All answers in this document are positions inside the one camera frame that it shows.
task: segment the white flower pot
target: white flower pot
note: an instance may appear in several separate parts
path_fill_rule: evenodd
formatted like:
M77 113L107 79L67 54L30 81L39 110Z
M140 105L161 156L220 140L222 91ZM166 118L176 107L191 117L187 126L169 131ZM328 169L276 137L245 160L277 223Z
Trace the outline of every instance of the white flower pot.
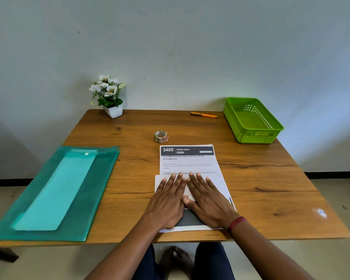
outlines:
M122 115L122 112L123 112L122 104L119 106L111 107L111 108L106 108L105 106L103 106L103 107L104 107L105 112L111 118L116 118L116 117L119 117Z

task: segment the hand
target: hand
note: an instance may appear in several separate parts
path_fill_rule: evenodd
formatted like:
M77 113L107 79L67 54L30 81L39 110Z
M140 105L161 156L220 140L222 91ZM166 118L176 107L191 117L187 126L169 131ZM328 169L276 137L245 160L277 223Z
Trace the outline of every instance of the hand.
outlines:
M167 183L166 178L161 181L143 215L155 220L160 230L173 228L183 216L182 196L186 188L186 179L183 178L183 173L179 173L175 182L174 180L175 173Z
M205 181L199 173L196 177L190 172L187 185L197 203L188 198L183 202L206 225L227 229L231 222L240 216L209 178Z

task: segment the floor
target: floor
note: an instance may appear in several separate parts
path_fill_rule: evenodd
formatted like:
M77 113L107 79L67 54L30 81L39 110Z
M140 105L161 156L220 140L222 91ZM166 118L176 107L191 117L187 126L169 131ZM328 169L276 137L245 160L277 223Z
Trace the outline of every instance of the floor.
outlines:
M313 180L350 230L350 179ZM20 187L0 188L0 217L23 191ZM297 261L318 280L350 280L350 238L340 240L274 241L281 250ZM156 256L169 244L155 245ZM194 258L197 243L177 244ZM224 243L236 279L260 279L239 247ZM42 248L14 248L20 257L15 263L0 261L0 280L79 280L114 247L82 245ZM181 272L169 277L187 279Z

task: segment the wooden table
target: wooden table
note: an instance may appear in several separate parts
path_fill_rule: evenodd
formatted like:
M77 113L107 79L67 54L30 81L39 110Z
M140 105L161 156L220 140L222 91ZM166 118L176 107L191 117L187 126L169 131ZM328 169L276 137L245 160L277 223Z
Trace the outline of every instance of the wooden table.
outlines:
M140 219L159 174L159 143L153 133L168 131L163 145L213 144L238 212L271 240L348 237L328 202L278 140L240 144L222 112L218 119L189 111L124 110L109 118L88 110L64 145L111 147L121 153L107 183L86 243L120 242ZM318 213L322 209L327 217ZM222 230L159 233L154 242L225 241ZM62 245L70 242L0 241L0 246Z

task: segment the orange pen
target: orange pen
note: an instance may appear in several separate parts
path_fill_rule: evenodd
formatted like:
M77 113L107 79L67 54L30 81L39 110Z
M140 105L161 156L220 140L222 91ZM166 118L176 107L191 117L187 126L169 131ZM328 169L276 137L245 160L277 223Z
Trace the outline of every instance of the orange pen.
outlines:
M191 112L191 115L194 115L194 116L204 116L204 117L210 117L210 118L218 118L218 116L208 115L208 114L201 114L201 113L196 113L196 112Z

